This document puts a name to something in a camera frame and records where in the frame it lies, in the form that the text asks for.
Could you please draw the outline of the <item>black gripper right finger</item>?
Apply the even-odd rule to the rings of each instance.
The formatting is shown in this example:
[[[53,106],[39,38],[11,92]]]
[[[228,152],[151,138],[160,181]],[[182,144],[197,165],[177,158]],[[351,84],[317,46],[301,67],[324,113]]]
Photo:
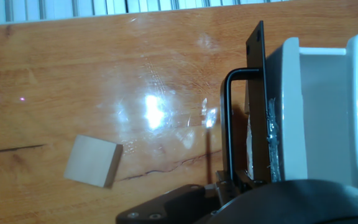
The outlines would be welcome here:
[[[251,189],[255,189],[261,186],[266,185],[267,182],[264,180],[250,180],[248,181],[247,185],[251,188]]]

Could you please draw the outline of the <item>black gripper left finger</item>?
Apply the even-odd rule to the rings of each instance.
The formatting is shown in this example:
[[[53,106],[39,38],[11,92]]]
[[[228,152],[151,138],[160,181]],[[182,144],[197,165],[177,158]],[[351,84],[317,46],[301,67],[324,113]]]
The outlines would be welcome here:
[[[153,198],[116,216],[117,224],[207,223],[239,195],[234,182],[223,171],[213,184],[187,184]]]

